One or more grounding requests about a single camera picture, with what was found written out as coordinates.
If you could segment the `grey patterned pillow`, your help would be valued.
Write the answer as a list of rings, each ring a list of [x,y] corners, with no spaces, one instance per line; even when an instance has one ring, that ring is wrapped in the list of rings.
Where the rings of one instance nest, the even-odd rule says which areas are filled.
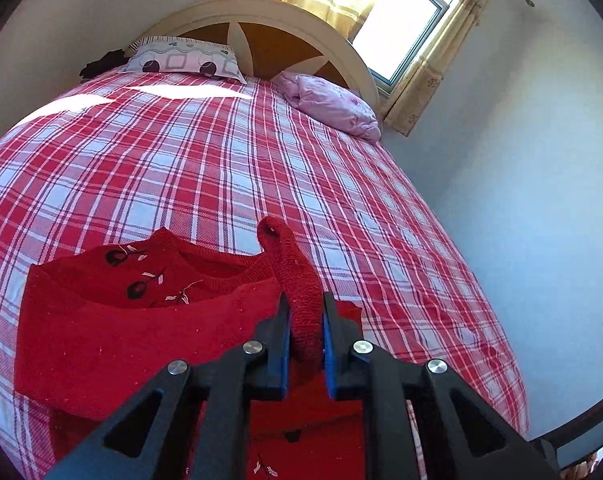
[[[226,44],[186,37],[148,36],[131,44],[127,73],[188,73],[210,78],[246,80],[235,52]]]

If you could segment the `yellow curtain behind headboard right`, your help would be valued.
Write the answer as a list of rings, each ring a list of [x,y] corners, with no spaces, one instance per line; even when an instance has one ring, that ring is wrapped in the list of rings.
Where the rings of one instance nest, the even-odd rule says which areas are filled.
[[[491,0],[452,0],[382,107],[383,121],[409,136]]]

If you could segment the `cream wooden headboard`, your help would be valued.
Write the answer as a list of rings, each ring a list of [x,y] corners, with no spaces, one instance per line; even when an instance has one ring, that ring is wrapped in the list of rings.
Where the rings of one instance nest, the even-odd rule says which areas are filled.
[[[274,0],[202,0],[164,18],[150,36],[196,38],[226,44],[246,76],[315,75],[359,94],[379,109],[379,90],[352,44],[313,14]]]

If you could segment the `red knitted sweater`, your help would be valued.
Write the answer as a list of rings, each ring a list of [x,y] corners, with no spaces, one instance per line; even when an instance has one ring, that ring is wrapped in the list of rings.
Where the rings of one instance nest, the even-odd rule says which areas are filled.
[[[362,408],[327,394],[322,283],[277,218],[259,223],[261,252],[241,256],[168,230],[32,266],[21,300],[15,388],[47,407],[62,458],[161,367],[202,364],[292,308],[292,377],[284,401],[252,411],[251,479],[360,479]]]

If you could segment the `pink pillow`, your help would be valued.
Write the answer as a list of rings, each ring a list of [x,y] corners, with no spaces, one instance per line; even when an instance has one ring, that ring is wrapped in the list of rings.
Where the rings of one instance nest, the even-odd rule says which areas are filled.
[[[271,82],[292,107],[318,122],[371,144],[381,140],[373,108],[356,93],[322,77],[287,70]]]

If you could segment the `red white plaid bedsheet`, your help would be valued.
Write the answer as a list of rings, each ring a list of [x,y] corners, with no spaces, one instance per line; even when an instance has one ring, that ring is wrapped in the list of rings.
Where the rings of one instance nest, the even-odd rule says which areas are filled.
[[[442,359],[517,431],[521,371],[490,304],[435,214],[379,145],[291,107],[273,84],[113,72],[0,140],[0,445],[39,479],[50,412],[15,388],[32,266],[168,230],[215,252],[261,252],[282,220],[322,293],[396,358]]]

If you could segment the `dark cloth beside bed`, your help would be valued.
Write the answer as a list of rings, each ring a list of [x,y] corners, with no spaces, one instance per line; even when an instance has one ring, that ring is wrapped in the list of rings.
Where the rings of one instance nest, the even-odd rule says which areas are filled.
[[[123,66],[126,62],[128,62],[128,59],[125,50],[108,51],[99,60],[86,64],[79,73],[79,77],[82,80],[90,80],[108,72],[108,70]]]

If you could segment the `window behind headboard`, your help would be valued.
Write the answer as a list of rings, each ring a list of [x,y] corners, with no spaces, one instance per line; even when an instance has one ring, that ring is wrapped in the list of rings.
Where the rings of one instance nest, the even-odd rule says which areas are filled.
[[[389,93],[448,11],[452,0],[376,0],[352,40],[377,87]]]

